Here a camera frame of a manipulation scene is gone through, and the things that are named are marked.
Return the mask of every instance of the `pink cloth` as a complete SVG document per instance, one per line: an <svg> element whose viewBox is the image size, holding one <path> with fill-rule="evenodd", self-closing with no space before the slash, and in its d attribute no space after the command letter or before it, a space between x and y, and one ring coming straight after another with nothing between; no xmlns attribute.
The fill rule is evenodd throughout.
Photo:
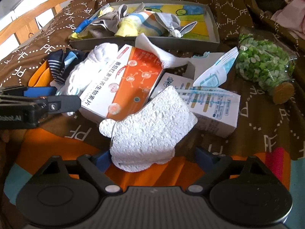
<svg viewBox="0 0 305 229"><path fill-rule="evenodd" d="M277 11L272 20L289 30L295 38L305 40L305 0L285 0L288 4L283 10Z"/></svg>

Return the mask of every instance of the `ribbed gray plastic surface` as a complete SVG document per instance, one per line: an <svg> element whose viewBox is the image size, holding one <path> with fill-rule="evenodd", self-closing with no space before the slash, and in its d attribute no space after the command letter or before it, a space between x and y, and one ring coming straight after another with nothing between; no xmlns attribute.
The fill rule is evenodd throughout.
<svg viewBox="0 0 305 229"><path fill-rule="evenodd" d="M242 229L217 217L202 197L179 187L129 187L107 197L89 219L70 227L79 229ZM279 224L268 229L285 229Z"/></svg>

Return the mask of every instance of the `cork stopper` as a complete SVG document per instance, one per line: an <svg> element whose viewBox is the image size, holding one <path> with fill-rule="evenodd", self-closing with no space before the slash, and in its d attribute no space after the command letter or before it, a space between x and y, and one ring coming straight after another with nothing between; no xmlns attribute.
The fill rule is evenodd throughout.
<svg viewBox="0 0 305 229"><path fill-rule="evenodd" d="M283 104L287 102L294 94L294 86L289 82L283 82L276 86L273 90L273 102L278 104Z"/></svg>

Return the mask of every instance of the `orange and white box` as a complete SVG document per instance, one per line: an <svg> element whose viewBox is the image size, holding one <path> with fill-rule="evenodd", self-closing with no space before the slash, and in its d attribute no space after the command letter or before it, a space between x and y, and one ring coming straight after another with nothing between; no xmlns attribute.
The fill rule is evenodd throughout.
<svg viewBox="0 0 305 229"><path fill-rule="evenodd" d="M80 96L79 111L96 123L105 118L120 121L141 110L162 73L153 53L124 45Z"/></svg>

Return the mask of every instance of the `medicine box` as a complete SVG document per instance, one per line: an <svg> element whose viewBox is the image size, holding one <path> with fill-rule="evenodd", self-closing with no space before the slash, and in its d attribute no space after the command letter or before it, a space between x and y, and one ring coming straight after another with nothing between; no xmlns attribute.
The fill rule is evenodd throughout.
<svg viewBox="0 0 305 229"><path fill-rule="evenodd" d="M186 77L165 73L150 98L157 96L169 85L174 86L198 118L195 127L226 138L237 127L240 95L221 88L193 87L193 82ZM179 90L198 92L182 93Z"/></svg>
<svg viewBox="0 0 305 229"><path fill-rule="evenodd" d="M80 96L80 113L100 123L138 112L162 76L161 61L153 53L124 45Z"/></svg>

